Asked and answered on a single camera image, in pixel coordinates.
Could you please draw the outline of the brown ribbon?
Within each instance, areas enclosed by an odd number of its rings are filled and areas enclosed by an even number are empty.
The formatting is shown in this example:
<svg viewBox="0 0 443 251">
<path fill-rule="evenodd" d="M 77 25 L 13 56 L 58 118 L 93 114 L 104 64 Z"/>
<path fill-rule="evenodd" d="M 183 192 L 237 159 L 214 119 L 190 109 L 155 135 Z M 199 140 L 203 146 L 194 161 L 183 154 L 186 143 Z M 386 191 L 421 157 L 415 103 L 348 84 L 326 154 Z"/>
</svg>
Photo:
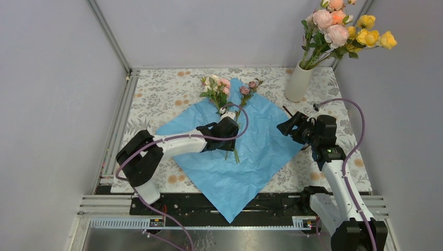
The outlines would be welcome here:
<svg viewBox="0 0 443 251">
<path fill-rule="evenodd" d="M 288 109 L 286 106 L 282 106 L 282 107 L 283 107 L 283 109 L 288 113 L 288 115 L 289 115 L 290 117 L 293 116 L 293 114 L 289 111 L 289 109 Z"/>
</svg>

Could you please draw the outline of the small pink rose stem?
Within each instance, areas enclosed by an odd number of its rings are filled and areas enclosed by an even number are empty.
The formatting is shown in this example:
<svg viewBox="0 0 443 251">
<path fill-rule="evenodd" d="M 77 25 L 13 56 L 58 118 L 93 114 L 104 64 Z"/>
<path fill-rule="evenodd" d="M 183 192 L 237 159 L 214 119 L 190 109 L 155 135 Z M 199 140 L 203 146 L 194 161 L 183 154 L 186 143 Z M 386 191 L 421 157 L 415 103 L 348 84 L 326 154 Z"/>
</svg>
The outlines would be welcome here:
<svg viewBox="0 0 443 251">
<path fill-rule="evenodd" d="M 229 106 L 227 105 L 230 103 L 228 100 L 231 87 L 230 81 L 224 78 L 218 78 L 216 75 L 212 75 L 202 78 L 201 82 L 204 90 L 200 96 L 208 98 L 209 102 L 214 105 L 215 108 L 217 108 L 215 114 L 218 115 L 220 119 L 220 108 L 227 108 L 229 110 Z"/>
</svg>

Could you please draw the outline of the dark pink flower stem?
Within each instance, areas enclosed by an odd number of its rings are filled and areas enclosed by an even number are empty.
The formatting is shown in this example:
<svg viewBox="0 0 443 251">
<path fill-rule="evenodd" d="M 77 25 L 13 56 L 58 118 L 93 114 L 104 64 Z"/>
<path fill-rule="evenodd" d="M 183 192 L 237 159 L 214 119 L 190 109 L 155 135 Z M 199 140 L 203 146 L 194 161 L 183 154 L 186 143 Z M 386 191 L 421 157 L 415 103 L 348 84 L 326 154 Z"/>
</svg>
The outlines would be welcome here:
<svg viewBox="0 0 443 251">
<path fill-rule="evenodd" d="M 254 96 L 257 92 L 260 85 L 263 84 L 263 80 L 255 78 L 253 81 L 250 81 L 247 86 L 241 86 L 239 88 L 241 94 L 240 107 L 245 108 L 247 102 Z M 235 121 L 238 122 L 239 116 L 241 114 L 241 110 L 235 112 Z M 240 163 L 240 158 L 236 149 L 234 149 L 234 157 L 236 163 Z"/>
</svg>

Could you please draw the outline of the blue wrapping paper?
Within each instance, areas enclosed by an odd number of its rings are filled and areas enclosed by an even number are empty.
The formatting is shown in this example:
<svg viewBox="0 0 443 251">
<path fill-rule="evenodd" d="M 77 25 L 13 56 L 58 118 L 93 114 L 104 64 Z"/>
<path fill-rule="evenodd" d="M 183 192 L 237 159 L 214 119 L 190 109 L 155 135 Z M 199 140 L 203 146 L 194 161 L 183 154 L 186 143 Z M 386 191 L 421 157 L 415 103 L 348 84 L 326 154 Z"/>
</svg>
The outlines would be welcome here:
<svg viewBox="0 0 443 251">
<path fill-rule="evenodd" d="M 260 85 L 238 119 L 246 131 L 236 140 L 238 158 L 221 150 L 168 158 L 154 174 L 155 185 L 161 192 L 200 191 L 227 222 L 233 222 L 302 149 L 277 129 L 287 120 L 287 114 L 275 104 L 283 99 L 282 90 Z"/>
</svg>

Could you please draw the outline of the light pink rose stem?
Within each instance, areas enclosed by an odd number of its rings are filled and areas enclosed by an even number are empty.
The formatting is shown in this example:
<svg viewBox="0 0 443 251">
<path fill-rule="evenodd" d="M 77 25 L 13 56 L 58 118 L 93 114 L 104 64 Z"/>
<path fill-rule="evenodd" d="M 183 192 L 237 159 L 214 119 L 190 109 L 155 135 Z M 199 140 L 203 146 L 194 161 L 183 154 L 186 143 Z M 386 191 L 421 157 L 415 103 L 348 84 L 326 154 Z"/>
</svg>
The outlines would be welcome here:
<svg viewBox="0 0 443 251">
<path fill-rule="evenodd" d="M 305 53 L 300 67 L 303 70 L 311 70 L 327 59 L 334 57 L 335 50 L 345 46 L 348 38 L 347 28 L 341 25 L 332 25 L 326 31 L 306 26 L 306 43 L 302 47 Z"/>
</svg>

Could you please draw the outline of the yellow rose stem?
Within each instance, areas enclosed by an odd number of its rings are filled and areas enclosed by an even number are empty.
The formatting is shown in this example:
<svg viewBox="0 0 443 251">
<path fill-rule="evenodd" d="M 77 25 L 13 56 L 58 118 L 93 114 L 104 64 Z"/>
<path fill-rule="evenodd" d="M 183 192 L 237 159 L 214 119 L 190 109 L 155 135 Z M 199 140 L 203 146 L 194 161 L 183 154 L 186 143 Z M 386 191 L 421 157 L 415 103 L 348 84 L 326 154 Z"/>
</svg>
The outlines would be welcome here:
<svg viewBox="0 0 443 251">
<path fill-rule="evenodd" d="M 349 26 L 351 31 L 355 31 L 352 36 L 351 49 L 349 53 L 347 53 L 349 58 L 357 59 L 358 52 L 361 50 L 375 48 L 391 50 L 398 45 L 392 32 L 386 31 L 381 34 L 379 31 L 373 29 L 375 20 L 375 16 L 363 15 L 357 21 L 356 26 Z"/>
</svg>

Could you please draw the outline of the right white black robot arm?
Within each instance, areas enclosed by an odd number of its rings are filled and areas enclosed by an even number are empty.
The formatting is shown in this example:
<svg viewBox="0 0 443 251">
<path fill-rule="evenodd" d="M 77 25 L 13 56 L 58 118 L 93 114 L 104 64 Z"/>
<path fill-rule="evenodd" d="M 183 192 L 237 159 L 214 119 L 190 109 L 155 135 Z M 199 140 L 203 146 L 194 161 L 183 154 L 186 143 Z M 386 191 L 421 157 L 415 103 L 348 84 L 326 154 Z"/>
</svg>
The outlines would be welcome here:
<svg viewBox="0 0 443 251">
<path fill-rule="evenodd" d="M 346 170 L 345 152 L 336 142 L 336 119 L 297 112 L 277 129 L 311 147 L 312 158 L 330 185 L 331 195 L 323 187 L 305 187 L 299 207 L 302 213 L 320 218 L 331 235 L 331 250 L 383 250 L 388 228 L 374 218 Z"/>
</svg>

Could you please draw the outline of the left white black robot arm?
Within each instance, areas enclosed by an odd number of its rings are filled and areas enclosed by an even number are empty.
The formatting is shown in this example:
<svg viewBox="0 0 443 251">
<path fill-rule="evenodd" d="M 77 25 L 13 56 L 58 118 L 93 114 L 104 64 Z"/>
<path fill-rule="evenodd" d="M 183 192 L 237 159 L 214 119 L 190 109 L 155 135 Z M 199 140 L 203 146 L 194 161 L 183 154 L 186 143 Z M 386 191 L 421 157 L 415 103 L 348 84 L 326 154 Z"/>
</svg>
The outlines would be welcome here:
<svg viewBox="0 0 443 251">
<path fill-rule="evenodd" d="M 153 135 L 141 130 L 116 155 L 119 169 L 115 176 L 129 182 L 143 201 L 142 208 L 155 215 L 162 201 L 152 176 L 161 161 L 187 153 L 233 151 L 238 131 L 237 122 L 229 116 L 183 134 Z"/>
</svg>

